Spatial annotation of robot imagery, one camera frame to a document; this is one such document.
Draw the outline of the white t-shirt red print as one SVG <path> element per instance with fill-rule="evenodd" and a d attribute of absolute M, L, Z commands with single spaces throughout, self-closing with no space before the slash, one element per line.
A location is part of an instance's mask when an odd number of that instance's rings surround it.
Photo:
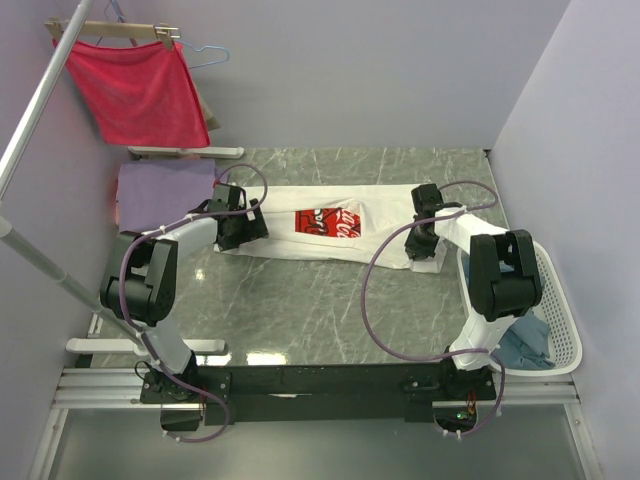
<path fill-rule="evenodd" d="M 414 184 L 272 186 L 261 211 L 263 239 L 231 255 L 367 264 L 394 231 L 413 221 Z"/>

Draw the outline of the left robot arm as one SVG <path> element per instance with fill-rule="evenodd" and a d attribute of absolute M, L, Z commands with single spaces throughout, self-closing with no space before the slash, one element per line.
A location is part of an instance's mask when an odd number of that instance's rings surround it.
<path fill-rule="evenodd" d="M 193 399 L 200 378 L 191 371 L 194 353 L 171 318 L 178 262 L 214 245 L 221 251 L 269 236 L 261 212 L 266 198 L 249 199 L 226 183 L 182 219 L 146 233 L 124 231 L 116 238 L 100 288 L 101 305 L 132 328 L 154 367 L 168 373 L 164 389 L 176 401 Z"/>

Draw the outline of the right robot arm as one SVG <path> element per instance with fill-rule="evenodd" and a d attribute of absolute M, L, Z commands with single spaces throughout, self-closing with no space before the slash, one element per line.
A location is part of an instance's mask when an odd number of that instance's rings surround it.
<path fill-rule="evenodd" d="M 434 184 L 411 191 L 414 221 L 405 241 L 411 260 L 436 255 L 447 240 L 468 257 L 466 288 L 470 310 L 463 329 L 449 350 L 454 365 L 441 371 L 444 395 L 460 399 L 474 386 L 472 370 L 485 367 L 489 354 L 516 319 L 541 301 L 542 282 L 534 242 L 525 230 L 507 230 L 488 223 L 457 202 L 443 200 Z"/>

